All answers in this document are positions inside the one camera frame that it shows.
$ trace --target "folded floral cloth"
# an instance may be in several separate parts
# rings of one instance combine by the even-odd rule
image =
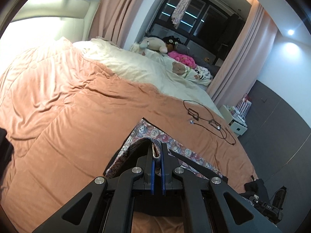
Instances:
[[[119,171],[121,166],[126,162],[126,160],[130,157],[135,150],[146,141],[152,142],[152,149],[153,149],[153,158],[155,160],[155,172],[157,175],[161,175],[161,153],[160,147],[161,143],[167,144],[167,149],[169,150],[169,155],[173,156],[170,152],[176,152],[191,161],[213,171],[214,173],[218,174],[221,178],[223,175],[219,170],[213,167],[209,162],[205,159],[197,155],[195,152],[191,151],[190,149],[184,147],[182,144],[177,142],[175,139],[171,138],[169,135],[164,133],[162,130],[156,128],[152,124],[148,123],[146,120],[142,119],[136,127],[133,129],[132,133],[126,139],[124,145],[119,150],[119,154],[117,155],[114,162],[108,169],[105,171],[104,175],[107,178],[113,178],[116,173]],[[180,166],[192,171],[196,176],[205,178],[206,177],[199,173],[197,170],[193,169],[191,166],[183,162],[182,160],[178,159]]]

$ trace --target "white bed sheet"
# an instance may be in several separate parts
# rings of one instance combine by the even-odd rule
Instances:
[[[196,84],[167,71],[160,63],[138,53],[126,51],[102,39],[73,44],[86,58],[97,60],[121,78],[140,83],[151,83],[166,95],[192,100],[212,109],[222,117],[209,95]]]

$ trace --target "hanging cloth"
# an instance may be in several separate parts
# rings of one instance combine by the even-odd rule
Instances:
[[[190,2],[191,2],[191,0],[180,0],[177,7],[173,11],[172,22],[173,22],[175,29],[178,28],[178,26],[181,22],[181,19],[184,16]]]

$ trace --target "pink stuffed toy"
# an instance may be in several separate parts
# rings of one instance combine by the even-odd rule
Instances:
[[[172,59],[192,68],[195,69],[195,67],[197,66],[193,60],[193,58],[184,55],[184,54],[179,54],[176,51],[171,51],[167,54],[169,57],[171,57]]]

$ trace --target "orange blanket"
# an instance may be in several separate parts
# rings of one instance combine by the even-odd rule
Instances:
[[[193,106],[201,116],[210,114]],[[0,127],[14,146],[1,205],[20,233],[32,232],[93,178],[146,118],[198,153],[243,192],[255,170],[232,146],[189,123],[181,100],[121,79],[61,39],[19,55],[0,78]],[[224,120],[216,120],[227,127]],[[180,218],[135,213],[132,232],[182,232]]]

